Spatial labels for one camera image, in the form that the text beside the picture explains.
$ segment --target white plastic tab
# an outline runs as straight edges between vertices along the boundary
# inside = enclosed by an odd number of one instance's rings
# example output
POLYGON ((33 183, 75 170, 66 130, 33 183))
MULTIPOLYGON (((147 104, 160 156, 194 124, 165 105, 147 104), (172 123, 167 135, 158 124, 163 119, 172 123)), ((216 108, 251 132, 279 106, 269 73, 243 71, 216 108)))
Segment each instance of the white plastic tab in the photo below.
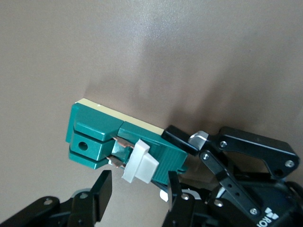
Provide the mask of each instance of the white plastic tab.
POLYGON ((122 176, 123 179, 129 183, 133 181, 134 177, 145 183, 149 183, 152 180, 159 162, 148 153, 149 149, 150 146, 142 140, 138 140, 126 164, 122 176))

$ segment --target hole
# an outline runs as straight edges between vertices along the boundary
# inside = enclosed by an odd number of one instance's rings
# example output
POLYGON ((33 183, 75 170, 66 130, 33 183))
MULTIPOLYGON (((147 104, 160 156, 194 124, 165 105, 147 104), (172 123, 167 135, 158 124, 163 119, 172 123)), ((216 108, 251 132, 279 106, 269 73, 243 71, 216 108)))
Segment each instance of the hole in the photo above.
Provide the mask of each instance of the hole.
POLYGON ((276 176, 282 176, 282 175, 283 175, 283 171, 282 171, 281 169, 276 169, 276 170, 274 171, 274 174, 275 174, 276 176))
POLYGON ((87 150, 89 148, 85 142, 80 142, 78 146, 81 150, 87 150))

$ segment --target screw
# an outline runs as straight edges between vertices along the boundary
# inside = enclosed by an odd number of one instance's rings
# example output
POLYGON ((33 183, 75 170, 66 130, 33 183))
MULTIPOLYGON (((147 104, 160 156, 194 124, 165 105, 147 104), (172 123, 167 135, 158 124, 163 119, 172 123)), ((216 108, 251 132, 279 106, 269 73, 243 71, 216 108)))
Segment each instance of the screw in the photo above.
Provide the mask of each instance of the screw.
POLYGON ((173 227, 177 227, 178 226, 178 222, 176 220, 172 221, 173 227))
POLYGON ((189 195, 186 194, 186 193, 183 193, 183 194, 181 195, 181 198, 184 199, 184 200, 189 200, 189 195))
POLYGON ((285 166, 288 168, 291 168, 294 166, 294 162, 292 160, 288 160, 285 162, 285 166))
POLYGON ((250 209, 250 213, 251 213, 252 215, 256 215, 256 214, 258 213, 258 211, 257 211, 256 208, 252 208, 252 209, 250 209))
POLYGON ((51 199, 49 199, 49 198, 47 198, 45 201, 44 201, 44 205, 45 206, 47 206, 47 205, 49 205, 49 204, 51 204, 53 201, 51 200, 51 199))
POLYGON ((202 158, 203 158, 204 160, 207 160, 207 159, 209 159, 209 155, 208 155, 207 153, 204 153, 204 154, 202 155, 202 158))
POLYGON ((214 200, 214 205, 216 205, 217 207, 222 207, 223 203, 220 200, 214 200))
POLYGON ((221 141, 220 142, 220 147, 221 148, 224 148, 224 147, 226 147, 227 146, 227 142, 225 142, 225 141, 221 141))
POLYGON ((85 199, 87 197, 88 197, 88 195, 84 192, 80 195, 80 199, 85 199))

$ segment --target metal pin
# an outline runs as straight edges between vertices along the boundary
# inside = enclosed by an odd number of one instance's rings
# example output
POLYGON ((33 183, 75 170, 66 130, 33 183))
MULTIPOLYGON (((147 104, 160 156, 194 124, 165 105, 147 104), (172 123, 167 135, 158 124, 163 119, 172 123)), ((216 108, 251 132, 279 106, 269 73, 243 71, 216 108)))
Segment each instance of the metal pin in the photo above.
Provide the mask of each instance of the metal pin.
POLYGON ((116 168, 119 168, 119 167, 123 167, 123 168, 125 168, 125 164, 122 162, 122 161, 120 161, 118 158, 116 158, 115 156, 113 156, 113 155, 110 155, 110 156, 108 156, 108 157, 106 157, 108 160, 110 160, 111 161, 111 164, 112 165, 114 165, 116 168))
POLYGON ((126 148, 126 147, 131 147, 132 149, 134 149, 134 144, 128 142, 127 140, 125 140, 125 139, 123 139, 123 138, 121 138, 121 137, 118 137, 118 136, 117 136, 117 137, 113 137, 113 139, 114 139, 115 141, 117 141, 118 144, 119 144, 120 146, 124 147, 124 148, 126 148))

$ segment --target green block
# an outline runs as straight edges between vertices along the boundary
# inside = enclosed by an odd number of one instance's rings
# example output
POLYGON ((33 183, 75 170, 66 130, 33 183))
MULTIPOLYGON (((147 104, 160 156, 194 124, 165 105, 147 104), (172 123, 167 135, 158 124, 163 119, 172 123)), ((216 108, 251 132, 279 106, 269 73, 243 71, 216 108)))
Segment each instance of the green block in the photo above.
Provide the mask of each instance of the green block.
POLYGON ((183 165, 187 158, 187 153, 162 139, 156 133, 125 122, 120 127, 118 136, 133 144, 141 139, 151 147, 149 153, 159 162, 159 166, 152 177, 154 181, 167 184, 168 171, 184 173, 187 170, 183 165))
POLYGON ((71 160, 97 169, 108 164, 106 157, 114 155, 127 164, 133 149, 119 145, 113 140, 117 136, 133 144, 141 139, 151 147, 149 153, 159 162, 152 178, 156 182, 167 184, 168 171, 184 173, 187 169, 184 166, 187 153, 162 139, 159 134, 83 104, 72 106, 66 134, 71 160))
POLYGON ((93 160, 100 161, 112 153, 114 143, 115 141, 113 139, 103 142, 74 132, 71 137, 70 150, 93 160))
POLYGON ((108 164, 108 160, 107 159, 102 159, 101 161, 94 161, 90 158, 87 158, 85 156, 81 156, 79 154, 76 154, 72 151, 69 152, 69 158, 70 160, 74 161, 74 162, 77 162, 77 163, 80 163, 84 166, 87 166, 89 168, 92 168, 92 169, 98 169, 106 164, 108 164))
POLYGON ((124 121, 85 105, 75 103, 66 134, 70 143, 71 159, 93 168, 107 164, 106 159, 112 153, 118 130, 124 121))

